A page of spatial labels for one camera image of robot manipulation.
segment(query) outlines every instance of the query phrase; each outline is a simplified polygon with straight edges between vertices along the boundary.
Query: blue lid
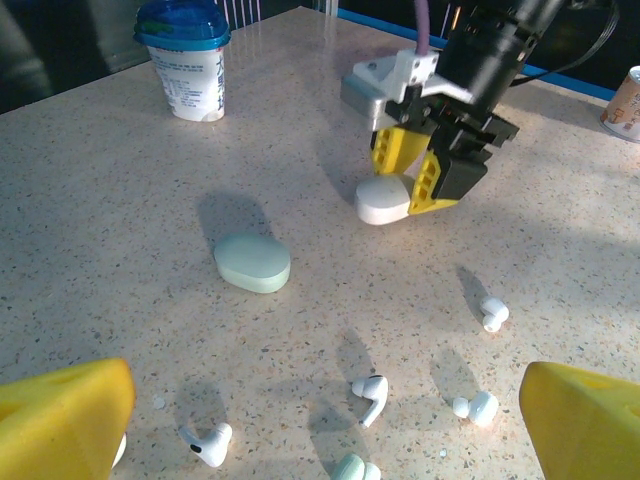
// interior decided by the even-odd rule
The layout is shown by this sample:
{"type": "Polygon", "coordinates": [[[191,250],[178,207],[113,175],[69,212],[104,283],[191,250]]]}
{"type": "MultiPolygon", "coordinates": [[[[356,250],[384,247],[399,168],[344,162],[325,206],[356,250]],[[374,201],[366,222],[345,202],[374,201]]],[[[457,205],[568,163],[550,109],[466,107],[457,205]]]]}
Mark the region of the blue lid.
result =
{"type": "Polygon", "coordinates": [[[231,33],[213,0],[153,0],[138,10],[133,38],[149,47],[187,52],[215,50],[231,33]]]}

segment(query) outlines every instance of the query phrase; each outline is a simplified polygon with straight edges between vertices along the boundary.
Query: can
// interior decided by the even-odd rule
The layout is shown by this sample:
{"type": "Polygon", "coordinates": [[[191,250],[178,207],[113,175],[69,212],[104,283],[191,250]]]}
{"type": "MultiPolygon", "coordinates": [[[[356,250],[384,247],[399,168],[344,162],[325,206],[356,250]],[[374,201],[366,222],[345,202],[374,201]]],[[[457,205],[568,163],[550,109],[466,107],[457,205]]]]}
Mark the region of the can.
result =
{"type": "Polygon", "coordinates": [[[600,122],[614,135],[640,143],[640,66],[629,70],[600,122]]]}

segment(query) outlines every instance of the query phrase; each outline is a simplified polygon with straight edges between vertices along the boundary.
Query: white cup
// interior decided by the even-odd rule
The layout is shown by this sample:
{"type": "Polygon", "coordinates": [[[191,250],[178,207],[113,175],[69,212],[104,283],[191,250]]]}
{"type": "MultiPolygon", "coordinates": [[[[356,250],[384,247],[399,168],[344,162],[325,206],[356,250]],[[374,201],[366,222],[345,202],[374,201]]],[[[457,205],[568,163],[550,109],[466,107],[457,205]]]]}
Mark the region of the white cup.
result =
{"type": "Polygon", "coordinates": [[[147,48],[176,117],[214,122],[224,116],[222,48],[199,52],[147,48]]]}

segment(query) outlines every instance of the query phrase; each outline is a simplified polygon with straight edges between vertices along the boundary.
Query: countertop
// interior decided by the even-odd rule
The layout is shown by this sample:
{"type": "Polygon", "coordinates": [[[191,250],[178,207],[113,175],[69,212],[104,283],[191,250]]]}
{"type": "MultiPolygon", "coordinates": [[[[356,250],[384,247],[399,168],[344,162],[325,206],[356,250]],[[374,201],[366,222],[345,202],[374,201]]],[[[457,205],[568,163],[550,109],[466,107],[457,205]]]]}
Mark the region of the countertop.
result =
{"type": "Polygon", "coordinates": [[[220,122],[173,117],[150,63],[0,116],[2,381],[126,358],[114,479],[326,479],[350,451],[387,479],[542,478],[530,362],[640,381],[640,147],[599,126],[601,101],[534,82],[504,97],[521,131],[459,205],[365,225],[370,135],[340,77],[408,45],[298,9],[234,32],[220,122]],[[290,248],[282,290],[219,277],[232,231],[290,248]],[[494,335],[485,292],[511,310],[494,335]],[[374,370],[390,396],[362,430],[349,382],[374,370]],[[501,403],[488,429],[446,403],[478,389],[501,403]],[[177,427],[225,419],[213,471],[177,427]]]}

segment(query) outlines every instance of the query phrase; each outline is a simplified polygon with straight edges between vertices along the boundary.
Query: granite surface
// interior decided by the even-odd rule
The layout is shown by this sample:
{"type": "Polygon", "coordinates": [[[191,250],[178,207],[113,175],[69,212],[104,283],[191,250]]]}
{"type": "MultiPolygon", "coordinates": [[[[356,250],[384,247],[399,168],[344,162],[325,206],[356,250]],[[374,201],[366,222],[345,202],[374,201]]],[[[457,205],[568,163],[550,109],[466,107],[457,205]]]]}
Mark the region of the granite surface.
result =
{"type": "Polygon", "coordinates": [[[0,371],[9,382],[108,356],[137,384],[114,479],[326,479],[343,455],[389,479],[538,479],[518,408],[525,367],[640,381],[640,147],[604,103],[540,82],[521,127],[454,208],[361,223],[369,134],[340,76],[410,42],[295,10],[234,32],[227,116],[173,117],[151,64],[0,116],[0,371]],[[269,233],[292,253],[272,295],[226,284],[214,242],[269,233]],[[480,322],[485,292],[511,317],[480,322]],[[357,419],[357,376],[390,381],[357,419]],[[488,429],[446,400],[493,392],[488,429]],[[177,435],[234,428],[213,471],[177,435]]]}

